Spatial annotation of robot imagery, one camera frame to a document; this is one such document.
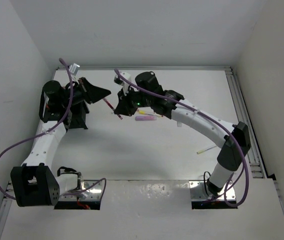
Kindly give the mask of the pink clear pen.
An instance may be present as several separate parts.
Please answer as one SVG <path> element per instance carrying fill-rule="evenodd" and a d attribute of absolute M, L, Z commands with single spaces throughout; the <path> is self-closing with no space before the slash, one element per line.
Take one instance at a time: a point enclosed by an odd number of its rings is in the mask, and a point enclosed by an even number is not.
<path fill-rule="evenodd" d="M 111 103 L 106 99 L 106 98 L 103 98 L 103 101 L 108 105 L 108 107 L 112 110 L 112 112 L 115 114 L 115 108 L 111 105 Z M 120 119 L 120 120 L 123 120 L 123 117 L 119 114 L 116 114 L 117 117 Z"/>

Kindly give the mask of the purple highlighter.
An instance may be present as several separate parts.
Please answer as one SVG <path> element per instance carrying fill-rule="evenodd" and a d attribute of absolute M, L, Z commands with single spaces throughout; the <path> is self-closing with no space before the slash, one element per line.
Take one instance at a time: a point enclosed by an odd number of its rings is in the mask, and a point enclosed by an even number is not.
<path fill-rule="evenodd" d="M 156 121 L 158 118 L 156 116 L 150 116 L 150 115 L 141 115 L 141 116 L 136 116 L 135 120 L 136 121 Z"/>

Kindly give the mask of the yellow white pen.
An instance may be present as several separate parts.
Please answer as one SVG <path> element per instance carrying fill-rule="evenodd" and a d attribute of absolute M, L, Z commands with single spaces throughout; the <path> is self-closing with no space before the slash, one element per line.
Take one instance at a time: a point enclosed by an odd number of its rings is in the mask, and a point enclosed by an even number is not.
<path fill-rule="evenodd" d="M 205 149 L 201 149 L 201 150 L 197 151 L 196 153 L 197 153 L 198 155 L 200 155 L 200 154 L 205 153 L 205 152 L 207 152 L 207 151 L 209 151 L 209 150 L 212 150 L 212 149 L 214 149 L 214 148 L 216 148 L 216 147 L 217 147 L 216 145 L 213 145 L 213 146 L 207 147 L 207 148 L 205 148 Z"/>

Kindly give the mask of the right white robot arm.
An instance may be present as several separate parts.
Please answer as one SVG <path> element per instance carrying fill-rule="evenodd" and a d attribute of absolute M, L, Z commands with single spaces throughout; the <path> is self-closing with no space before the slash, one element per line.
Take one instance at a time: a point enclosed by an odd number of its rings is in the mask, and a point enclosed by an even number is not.
<path fill-rule="evenodd" d="M 245 163 L 251 148 L 248 126 L 214 117 L 192 105 L 174 90 L 164 90 L 154 72 L 142 72 L 132 83 L 130 75 L 115 69 L 114 82 L 122 87 L 118 92 L 116 115 L 132 116 L 139 108 L 151 108 L 156 114 L 184 124 L 210 139 L 220 152 L 217 164 L 205 183 L 209 196 L 217 196 L 231 175 Z"/>

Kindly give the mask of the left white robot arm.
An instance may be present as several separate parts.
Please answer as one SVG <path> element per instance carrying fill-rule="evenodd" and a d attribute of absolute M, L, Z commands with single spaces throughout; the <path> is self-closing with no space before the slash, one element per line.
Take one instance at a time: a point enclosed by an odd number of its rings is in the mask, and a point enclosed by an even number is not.
<path fill-rule="evenodd" d="M 55 206 L 61 196 L 82 196 L 82 174 L 69 167 L 52 173 L 58 146 L 70 129 L 86 129 L 87 104 L 94 104 L 111 94 L 81 77 L 66 86 L 56 80 L 42 88 L 39 116 L 40 136 L 21 166 L 12 168 L 10 178 L 17 205 L 20 207 Z"/>

